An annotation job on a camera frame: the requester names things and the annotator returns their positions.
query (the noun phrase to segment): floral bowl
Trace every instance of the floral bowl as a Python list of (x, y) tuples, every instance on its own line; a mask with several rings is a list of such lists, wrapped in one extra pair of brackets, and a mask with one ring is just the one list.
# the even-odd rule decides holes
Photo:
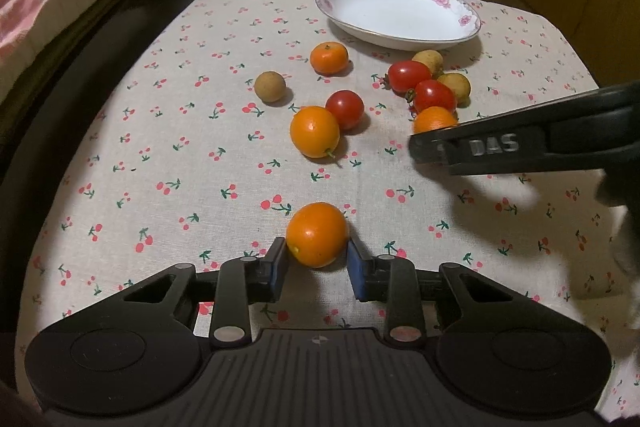
[(463, 0), (316, 0), (322, 13), (363, 41), (395, 50), (450, 48), (480, 31)]

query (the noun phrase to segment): ribbed black plate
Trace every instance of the ribbed black plate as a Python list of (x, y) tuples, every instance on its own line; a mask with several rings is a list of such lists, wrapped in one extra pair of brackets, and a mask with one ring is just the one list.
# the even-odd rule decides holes
[(59, 427), (600, 425), (586, 412), (532, 422), (477, 410), (451, 394), (420, 353), (391, 349), (368, 329), (264, 330), (244, 349), (217, 352), (191, 387), (155, 409), (115, 419), (47, 417)]

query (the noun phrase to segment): triangular cutout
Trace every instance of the triangular cutout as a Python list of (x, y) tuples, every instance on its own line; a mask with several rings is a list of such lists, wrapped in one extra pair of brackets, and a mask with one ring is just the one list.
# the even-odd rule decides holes
[(460, 279), (465, 285), (466, 291), (476, 302), (509, 302), (513, 300), (513, 297), (507, 293), (468, 273), (460, 275)]
[(149, 304), (157, 304), (162, 302), (164, 296), (174, 283), (175, 275), (167, 274), (149, 284), (146, 284), (139, 290), (127, 295), (124, 300), (126, 302), (146, 302)]

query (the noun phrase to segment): table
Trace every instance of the table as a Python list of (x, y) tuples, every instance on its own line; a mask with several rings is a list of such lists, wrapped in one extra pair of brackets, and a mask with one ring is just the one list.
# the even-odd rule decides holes
[[(542, 17), (468, 0), (479, 38), (446, 52), (472, 83), (462, 121), (593, 89), (559, 31)], [(314, 73), (316, 44), (339, 40), (353, 70)], [(293, 212), (327, 201), (374, 255), (421, 269), (463, 263), (600, 331), (616, 360), (600, 404), (608, 418), (640, 412), (623, 276), (606, 251), (619, 220), (594, 201), (598, 172), (450, 177), (412, 166), (406, 102), (380, 89), (393, 61), (330, 25), (314, 0), (195, 0), (142, 55), (96, 116), (68, 166), (34, 247), (17, 339), (17, 378), (34, 334), (175, 263), (213, 270), (263, 255)], [(255, 77), (279, 71), (292, 90), (268, 107)], [(366, 129), (344, 137), (338, 163), (312, 162), (289, 140), (303, 105), (353, 89)], [(212, 303), (200, 306), (206, 334)], [(437, 333), (426, 305), (430, 330)], [(354, 301), (344, 261), (293, 263), (281, 301), (252, 306), (260, 327), (379, 326), (381, 304)]]

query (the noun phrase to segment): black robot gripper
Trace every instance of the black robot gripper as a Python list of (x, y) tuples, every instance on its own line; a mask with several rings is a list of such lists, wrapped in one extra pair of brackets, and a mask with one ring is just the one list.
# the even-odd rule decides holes
[[(176, 264), (56, 322), (30, 344), (27, 376), (59, 427), (606, 425), (593, 409), (611, 359), (587, 327), (456, 263), (417, 270), (353, 239), (346, 256), (355, 298), (386, 302), (382, 335), (252, 341), (248, 306), (277, 301), (287, 272), (279, 237), (263, 258)], [(423, 301), (442, 334), (427, 336)]]

